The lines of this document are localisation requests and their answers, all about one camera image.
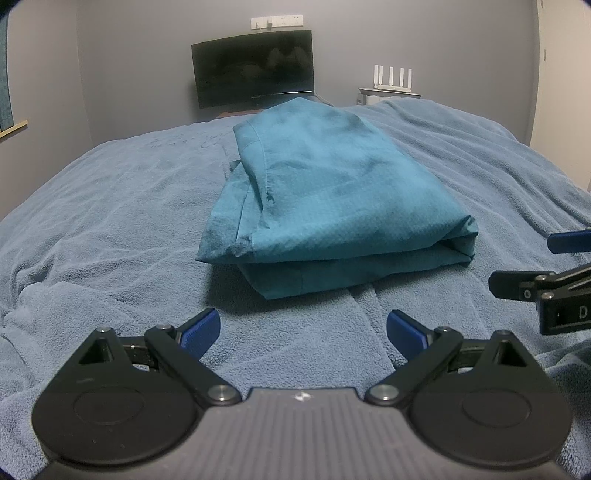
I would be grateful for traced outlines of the light blue terry bedspread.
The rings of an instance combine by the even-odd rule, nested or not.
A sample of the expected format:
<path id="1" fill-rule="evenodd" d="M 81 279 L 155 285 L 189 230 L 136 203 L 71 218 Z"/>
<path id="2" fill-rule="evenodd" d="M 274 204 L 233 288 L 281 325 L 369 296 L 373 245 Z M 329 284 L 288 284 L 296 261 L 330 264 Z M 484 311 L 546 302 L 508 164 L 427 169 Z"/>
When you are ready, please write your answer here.
<path id="1" fill-rule="evenodd" d="M 590 224 L 590 196 L 504 126 L 430 100 L 356 106 L 437 176 L 477 221 L 469 265 L 267 301 L 237 269 L 197 261 L 201 232 L 238 159 L 221 119 L 104 143 L 70 163 L 1 223 L 1 466 L 33 477 L 45 457 L 30 425 L 47 382 L 98 326 L 135 336 L 221 314 L 205 364 L 235 387 L 367 389 L 403 363 L 386 336 L 400 309 L 469 338 L 513 331 L 566 392 L 560 457 L 590 471 L 590 335 L 543 336 L 535 307 L 489 291 L 495 270 L 562 272 L 554 232 Z"/>

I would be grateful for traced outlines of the wooden window sill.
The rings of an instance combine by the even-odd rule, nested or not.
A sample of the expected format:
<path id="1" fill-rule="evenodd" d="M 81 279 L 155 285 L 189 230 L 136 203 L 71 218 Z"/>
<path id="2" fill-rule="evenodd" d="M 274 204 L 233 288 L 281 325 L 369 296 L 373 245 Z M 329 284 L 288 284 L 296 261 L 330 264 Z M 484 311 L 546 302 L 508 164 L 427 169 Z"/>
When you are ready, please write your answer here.
<path id="1" fill-rule="evenodd" d="M 0 131 L 0 138 L 3 139 L 5 137 L 11 136 L 11 135 L 15 134 L 16 132 L 18 132 L 18 131 L 20 131 L 22 129 L 25 129 L 27 127 L 28 127 L 28 121 L 27 120 L 18 122 L 16 124 L 12 125 L 11 127 L 8 127 L 8 128 L 6 128 L 4 130 L 1 130 Z"/>

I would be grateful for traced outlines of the blue window curtain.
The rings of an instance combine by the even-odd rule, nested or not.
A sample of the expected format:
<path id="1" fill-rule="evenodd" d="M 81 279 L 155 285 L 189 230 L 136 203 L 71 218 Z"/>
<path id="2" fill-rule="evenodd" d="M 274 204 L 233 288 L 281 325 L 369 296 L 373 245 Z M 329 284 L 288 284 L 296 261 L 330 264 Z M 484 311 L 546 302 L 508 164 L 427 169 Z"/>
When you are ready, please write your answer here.
<path id="1" fill-rule="evenodd" d="M 14 125 L 7 63 L 8 16 L 0 21 L 0 124 L 1 130 L 7 130 Z"/>

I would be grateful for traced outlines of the white door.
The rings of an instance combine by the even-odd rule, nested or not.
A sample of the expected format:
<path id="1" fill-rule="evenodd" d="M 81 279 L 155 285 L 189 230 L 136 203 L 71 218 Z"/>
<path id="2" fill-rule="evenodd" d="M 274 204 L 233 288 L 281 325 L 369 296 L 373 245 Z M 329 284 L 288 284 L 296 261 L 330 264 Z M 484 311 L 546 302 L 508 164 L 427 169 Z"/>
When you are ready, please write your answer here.
<path id="1" fill-rule="evenodd" d="M 530 147 L 590 189 L 590 6 L 538 1 L 538 80 Z"/>

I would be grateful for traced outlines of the black television screen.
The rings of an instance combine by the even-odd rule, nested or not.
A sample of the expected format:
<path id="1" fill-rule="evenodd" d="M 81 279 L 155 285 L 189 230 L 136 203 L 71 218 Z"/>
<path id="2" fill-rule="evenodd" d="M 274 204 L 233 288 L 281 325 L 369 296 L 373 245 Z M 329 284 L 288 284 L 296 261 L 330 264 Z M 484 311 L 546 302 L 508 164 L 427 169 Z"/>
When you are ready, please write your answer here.
<path id="1" fill-rule="evenodd" d="M 273 103 L 315 95 L 310 30 L 270 31 L 191 46 L 198 107 Z"/>

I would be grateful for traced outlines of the teal blue garment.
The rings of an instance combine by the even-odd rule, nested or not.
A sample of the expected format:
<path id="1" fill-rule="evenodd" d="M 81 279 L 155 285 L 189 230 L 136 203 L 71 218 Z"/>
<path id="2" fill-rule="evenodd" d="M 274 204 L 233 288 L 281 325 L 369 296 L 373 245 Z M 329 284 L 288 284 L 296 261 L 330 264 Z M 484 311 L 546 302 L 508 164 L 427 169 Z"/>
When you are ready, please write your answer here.
<path id="1" fill-rule="evenodd" d="M 238 161 L 201 262 L 266 299 L 467 264 L 476 220 L 426 167 L 353 112 L 295 99 L 235 125 Z"/>

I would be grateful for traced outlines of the white wifi router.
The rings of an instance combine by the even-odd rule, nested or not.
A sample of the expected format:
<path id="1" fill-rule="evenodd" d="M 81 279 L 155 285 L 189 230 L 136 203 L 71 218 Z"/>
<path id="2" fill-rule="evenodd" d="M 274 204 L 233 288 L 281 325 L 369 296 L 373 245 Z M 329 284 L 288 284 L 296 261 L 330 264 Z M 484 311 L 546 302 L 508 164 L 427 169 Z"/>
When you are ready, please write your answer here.
<path id="1" fill-rule="evenodd" d="M 413 92 L 414 71 L 411 68 L 394 66 L 385 67 L 375 64 L 373 71 L 373 86 L 376 90 L 394 93 Z"/>

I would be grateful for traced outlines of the wooden tv stand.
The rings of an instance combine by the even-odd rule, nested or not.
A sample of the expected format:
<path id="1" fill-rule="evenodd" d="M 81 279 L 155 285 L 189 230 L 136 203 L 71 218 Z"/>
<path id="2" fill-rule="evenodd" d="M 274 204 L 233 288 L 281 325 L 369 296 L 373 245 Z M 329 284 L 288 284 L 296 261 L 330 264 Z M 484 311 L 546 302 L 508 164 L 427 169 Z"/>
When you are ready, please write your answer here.
<path id="1" fill-rule="evenodd" d="M 238 117 L 244 115 L 256 115 L 266 111 L 268 108 L 256 108 L 256 109 L 249 109 L 249 110 L 232 110 L 232 111 L 224 111 L 219 113 L 215 119 L 224 119 L 224 118 L 231 118 L 231 117 Z"/>

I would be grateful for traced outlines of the white wall socket strip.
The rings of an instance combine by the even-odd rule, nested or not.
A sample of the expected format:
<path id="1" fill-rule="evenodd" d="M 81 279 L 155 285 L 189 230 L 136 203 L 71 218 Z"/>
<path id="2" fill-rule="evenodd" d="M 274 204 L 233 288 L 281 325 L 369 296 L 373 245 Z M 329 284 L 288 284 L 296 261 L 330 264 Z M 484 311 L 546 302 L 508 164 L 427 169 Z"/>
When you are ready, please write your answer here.
<path id="1" fill-rule="evenodd" d="M 250 19 L 251 30 L 270 30 L 276 28 L 298 28 L 304 26 L 301 14 L 253 17 Z"/>

